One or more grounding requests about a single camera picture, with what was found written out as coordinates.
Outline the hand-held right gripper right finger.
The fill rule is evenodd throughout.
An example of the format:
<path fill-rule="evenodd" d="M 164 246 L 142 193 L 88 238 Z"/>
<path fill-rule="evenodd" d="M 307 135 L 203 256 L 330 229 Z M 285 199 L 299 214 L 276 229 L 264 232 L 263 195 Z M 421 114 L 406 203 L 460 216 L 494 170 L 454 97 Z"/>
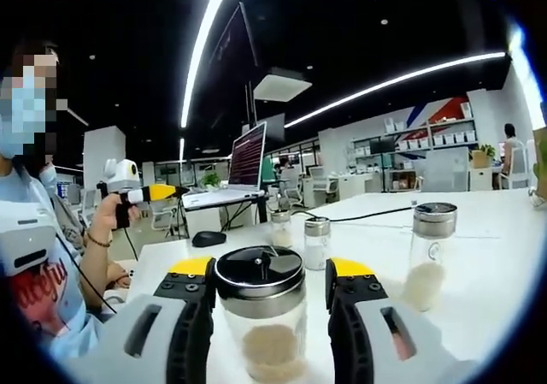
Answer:
<path fill-rule="evenodd" d="M 337 383 L 467 383 L 478 365 L 458 360 L 441 331 L 388 296 L 367 266 L 326 260 L 328 335 Z"/>

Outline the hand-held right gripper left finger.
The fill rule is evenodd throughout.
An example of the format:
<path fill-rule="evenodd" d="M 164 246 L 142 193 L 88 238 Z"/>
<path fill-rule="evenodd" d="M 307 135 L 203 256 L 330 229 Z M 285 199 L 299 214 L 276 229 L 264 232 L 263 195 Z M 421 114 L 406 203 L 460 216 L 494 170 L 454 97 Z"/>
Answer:
<path fill-rule="evenodd" d="M 76 383 L 204 383 L 215 307 L 215 259 L 175 264 L 153 294 L 124 304 L 83 357 L 63 367 Z"/>

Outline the person's left hand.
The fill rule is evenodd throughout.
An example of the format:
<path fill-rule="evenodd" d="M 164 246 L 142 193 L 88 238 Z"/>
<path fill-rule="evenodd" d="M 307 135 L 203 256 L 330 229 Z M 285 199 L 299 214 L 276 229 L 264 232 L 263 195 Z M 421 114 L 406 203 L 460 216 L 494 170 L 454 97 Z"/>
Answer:
<path fill-rule="evenodd" d="M 124 207 L 122 205 L 121 195 L 111 193 L 101 201 L 95 211 L 92 224 L 87 231 L 90 241 L 103 247 L 109 246 L 109 235 L 113 230 L 118 228 L 116 219 L 116 208 L 118 206 L 121 206 L 128 214 L 130 222 L 134 222 L 140 217 L 140 210 L 138 207 Z"/>

